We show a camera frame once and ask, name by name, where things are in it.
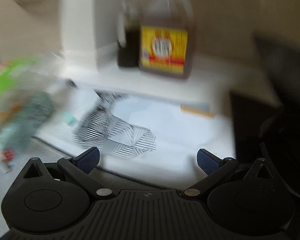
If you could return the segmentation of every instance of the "beige wall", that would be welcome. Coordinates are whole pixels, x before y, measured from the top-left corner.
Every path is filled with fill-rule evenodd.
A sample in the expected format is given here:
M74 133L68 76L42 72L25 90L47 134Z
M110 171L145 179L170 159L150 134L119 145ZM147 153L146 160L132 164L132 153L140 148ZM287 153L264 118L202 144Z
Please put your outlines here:
M58 0L21 6L0 0L0 61L60 50Z
M149 0L140 2L143 8ZM256 62L253 30L300 44L300 0L191 0L197 18L197 51Z

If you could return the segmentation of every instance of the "clear plastic bottle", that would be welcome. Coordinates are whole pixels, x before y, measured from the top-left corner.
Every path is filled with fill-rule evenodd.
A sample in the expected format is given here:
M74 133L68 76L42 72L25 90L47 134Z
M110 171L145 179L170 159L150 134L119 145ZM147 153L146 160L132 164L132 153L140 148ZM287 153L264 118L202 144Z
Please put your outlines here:
M151 0L141 24L140 70L187 78L194 26L190 0Z

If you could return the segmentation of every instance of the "white countertop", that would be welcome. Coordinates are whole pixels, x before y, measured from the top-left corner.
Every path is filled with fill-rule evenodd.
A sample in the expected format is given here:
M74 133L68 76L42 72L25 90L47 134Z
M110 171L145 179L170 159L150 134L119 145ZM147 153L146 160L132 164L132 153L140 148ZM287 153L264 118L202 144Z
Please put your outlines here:
M74 128L65 124L63 113L69 111L81 119L97 100L93 89L129 92L183 104L208 104L216 117L206 119L202 126L203 133L209 139L203 139L199 148L205 148L219 158L235 157L229 90L239 91L272 105L278 103L260 70L198 55L194 58L192 73L185 81L143 73L137 68L119 69L115 59L100 66L98 72L65 66L60 77L71 78L79 90L63 87L48 91L56 102L57 110L43 124L36 137L72 156L86 149L73 142ZM185 189L206 176L196 164L197 150L178 148L174 153L165 155L154 151L129 160L104 155L99 166L163 187Z

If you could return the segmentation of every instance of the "soy sauce bottle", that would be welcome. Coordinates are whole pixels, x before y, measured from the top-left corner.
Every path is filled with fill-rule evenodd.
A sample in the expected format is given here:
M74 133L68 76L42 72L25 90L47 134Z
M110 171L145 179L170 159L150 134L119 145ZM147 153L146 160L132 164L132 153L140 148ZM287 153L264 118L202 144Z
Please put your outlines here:
M190 0L151 0L140 33L140 70L180 79L189 77L195 38Z
M138 67L140 54L141 8L126 1L122 4L117 22L119 67Z

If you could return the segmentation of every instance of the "ribbed black surface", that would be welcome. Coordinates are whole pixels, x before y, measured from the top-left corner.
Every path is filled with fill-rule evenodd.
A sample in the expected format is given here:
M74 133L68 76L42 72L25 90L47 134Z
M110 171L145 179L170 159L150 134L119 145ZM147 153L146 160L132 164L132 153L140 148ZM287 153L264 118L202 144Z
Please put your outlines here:
M122 190L111 200L96 202L77 225L50 235L11 230L2 240L159 240L207 239L288 240L284 233L241 236L217 225L199 201L185 200L175 190Z

